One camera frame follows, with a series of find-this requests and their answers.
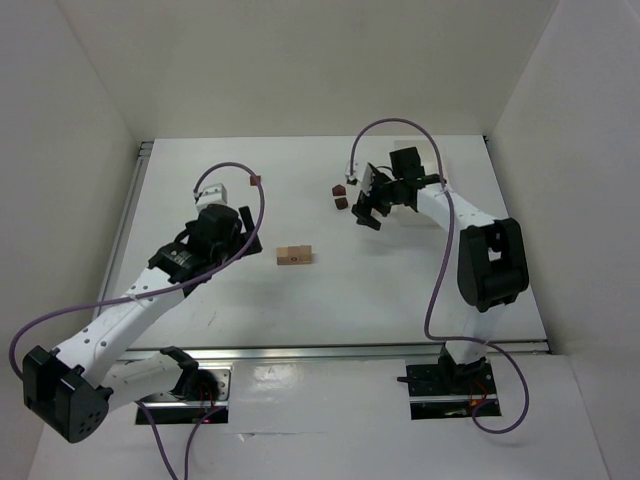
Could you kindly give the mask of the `dark brown house block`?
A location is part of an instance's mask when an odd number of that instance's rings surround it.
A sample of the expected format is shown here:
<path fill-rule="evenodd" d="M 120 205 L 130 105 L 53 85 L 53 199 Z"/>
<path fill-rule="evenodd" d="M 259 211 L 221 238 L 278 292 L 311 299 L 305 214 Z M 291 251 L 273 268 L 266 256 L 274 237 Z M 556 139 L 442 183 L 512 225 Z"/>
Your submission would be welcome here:
<path fill-rule="evenodd" d="M 332 188 L 332 195 L 334 197 L 345 197 L 346 196 L 346 188 L 341 184 L 335 185 Z"/>

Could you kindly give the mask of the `white plastic bin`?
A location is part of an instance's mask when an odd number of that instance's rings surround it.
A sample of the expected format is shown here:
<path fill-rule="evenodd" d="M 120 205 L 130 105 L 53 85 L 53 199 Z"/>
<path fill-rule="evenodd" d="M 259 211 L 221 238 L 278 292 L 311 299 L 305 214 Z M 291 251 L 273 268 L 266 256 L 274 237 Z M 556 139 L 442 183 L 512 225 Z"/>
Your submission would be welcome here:
<path fill-rule="evenodd" d="M 395 140 L 392 152 L 415 147 L 426 174 L 437 174 L 437 160 L 432 145 L 428 140 Z M 395 207 L 392 218 L 403 228 L 420 228 L 439 230 L 440 225 L 432 218 L 414 212 L 409 207 Z"/>

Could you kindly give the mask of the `long light wood block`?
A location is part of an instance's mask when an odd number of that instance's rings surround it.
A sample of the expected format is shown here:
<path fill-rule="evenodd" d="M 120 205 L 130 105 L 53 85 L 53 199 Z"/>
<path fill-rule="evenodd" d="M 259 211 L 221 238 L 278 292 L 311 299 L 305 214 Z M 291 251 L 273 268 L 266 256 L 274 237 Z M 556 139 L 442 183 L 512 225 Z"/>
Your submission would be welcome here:
<path fill-rule="evenodd" d="M 276 258 L 276 263 L 280 266 L 284 266 L 284 265 L 305 265 L 305 264 L 311 264 L 311 261 L 304 261 L 302 258 L 298 261 L 296 261 L 294 258 L 290 257 L 290 260 L 287 263 L 284 262 L 278 262 L 277 258 Z"/>

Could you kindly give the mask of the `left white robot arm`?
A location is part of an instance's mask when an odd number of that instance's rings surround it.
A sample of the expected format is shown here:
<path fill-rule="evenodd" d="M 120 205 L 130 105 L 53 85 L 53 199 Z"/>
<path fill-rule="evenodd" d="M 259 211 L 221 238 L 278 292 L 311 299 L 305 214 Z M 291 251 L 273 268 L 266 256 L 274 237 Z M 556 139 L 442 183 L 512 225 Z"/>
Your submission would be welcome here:
<path fill-rule="evenodd" d="M 24 403 L 71 444 L 92 435 L 106 415 L 156 393 L 189 399 L 216 394 L 215 377 L 169 346 L 129 364 L 121 356 L 162 315 L 229 262 L 261 252 L 251 211 L 211 204 L 162 246 L 116 305 L 51 350 L 23 359 Z"/>

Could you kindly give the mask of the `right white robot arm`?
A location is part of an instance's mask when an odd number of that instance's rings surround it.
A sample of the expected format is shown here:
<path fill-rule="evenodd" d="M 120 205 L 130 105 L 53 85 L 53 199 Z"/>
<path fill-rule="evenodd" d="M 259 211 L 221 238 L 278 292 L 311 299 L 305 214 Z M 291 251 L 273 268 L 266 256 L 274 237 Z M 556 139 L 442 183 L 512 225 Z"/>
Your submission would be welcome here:
<path fill-rule="evenodd" d="M 445 382 L 462 382 L 480 371 L 498 320 L 529 286 L 522 230 L 515 219 L 487 214 L 454 192 L 441 170 L 427 173 L 416 148 L 393 151 L 390 159 L 389 173 L 349 162 L 346 180 L 359 188 L 351 212 L 358 224 L 378 230 L 381 218 L 403 206 L 445 230 L 433 292 L 454 282 L 453 315 L 462 327 L 458 334 L 440 337 L 438 366 Z"/>

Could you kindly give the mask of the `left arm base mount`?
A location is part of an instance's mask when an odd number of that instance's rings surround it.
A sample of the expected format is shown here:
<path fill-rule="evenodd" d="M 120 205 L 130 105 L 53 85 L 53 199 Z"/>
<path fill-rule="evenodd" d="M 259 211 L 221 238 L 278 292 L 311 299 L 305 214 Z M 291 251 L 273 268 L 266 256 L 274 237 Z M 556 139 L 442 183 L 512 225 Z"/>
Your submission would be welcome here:
<path fill-rule="evenodd" d="M 200 384 L 186 398 L 169 392 L 145 397 L 143 405 L 158 425 L 195 425 L 202 417 L 213 412 L 206 424 L 227 424 L 231 393 L 232 367 L 230 364 L 205 364 L 215 380 L 215 387 Z"/>

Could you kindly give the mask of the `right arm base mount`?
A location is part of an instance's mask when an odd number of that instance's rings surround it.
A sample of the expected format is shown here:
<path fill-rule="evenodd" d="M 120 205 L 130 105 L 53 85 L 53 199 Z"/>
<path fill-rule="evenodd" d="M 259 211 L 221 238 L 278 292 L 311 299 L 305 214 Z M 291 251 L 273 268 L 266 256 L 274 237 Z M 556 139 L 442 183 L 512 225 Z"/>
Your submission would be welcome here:
<path fill-rule="evenodd" d="M 480 405 L 478 417 L 499 417 L 501 409 L 493 371 L 483 365 L 470 377 L 447 383 L 435 364 L 407 365 L 397 381 L 407 387 L 412 420 L 470 418 Z"/>

